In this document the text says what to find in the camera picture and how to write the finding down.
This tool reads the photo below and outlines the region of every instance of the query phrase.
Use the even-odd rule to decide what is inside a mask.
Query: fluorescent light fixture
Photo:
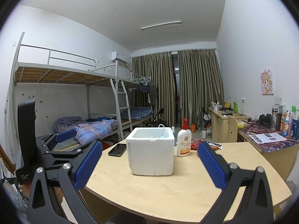
[[[153,28],[157,28],[157,27],[167,27],[167,26],[180,25],[181,23],[182,23],[182,21],[169,22],[169,23],[164,23],[164,24],[156,24],[156,25],[153,25],[153,26],[148,26],[148,27],[141,28],[141,30],[153,29]]]

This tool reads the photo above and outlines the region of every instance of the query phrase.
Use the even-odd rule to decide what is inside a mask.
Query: patterned tablecloth
[[[243,129],[238,129],[239,132],[243,133],[247,138],[250,139],[249,135],[252,134],[268,134],[274,133],[271,129],[268,129],[262,125],[259,125],[257,121],[253,120],[248,122],[244,120],[244,122],[248,123],[248,125]],[[257,144],[255,141],[251,140],[255,145],[257,145],[262,151],[264,152],[273,152],[278,151],[287,147],[294,146],[299,143],[299,140],[295,140],[291,136],[284,136],[287,140],[285,141],[276,141],[276,142],[269,142],[263,144]]]

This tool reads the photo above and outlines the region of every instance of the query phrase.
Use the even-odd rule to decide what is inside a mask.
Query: headphones
[[[260,125],[270,128],[271,121],[272,121],[271,114],[266,114],[266,116],[264,114],[260,115],[260,118],[259,118]]]

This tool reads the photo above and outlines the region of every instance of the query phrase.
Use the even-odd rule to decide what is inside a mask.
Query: ceiling
[[[225,0],[23,0],[83,24],[133,51],[161,45],[215,41]],[[181,25],[141,28],[167,22]]]

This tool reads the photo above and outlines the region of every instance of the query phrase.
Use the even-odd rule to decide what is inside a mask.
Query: blue plaid bedding
[[[57,133],[64,133],[75,129],[77,131],[75,139],[80,144],[87,144],[93,140],[103,139],[109,136],[118,128],[118,121],[111,119],[86,122],[83,121],[80,116],[70,116],[59,118],[54,127]]]
[[[131,119],[141,120],[152,115],[151,108],[130,108]],[[129,119],[128,111],[121,113],[121,119]]]

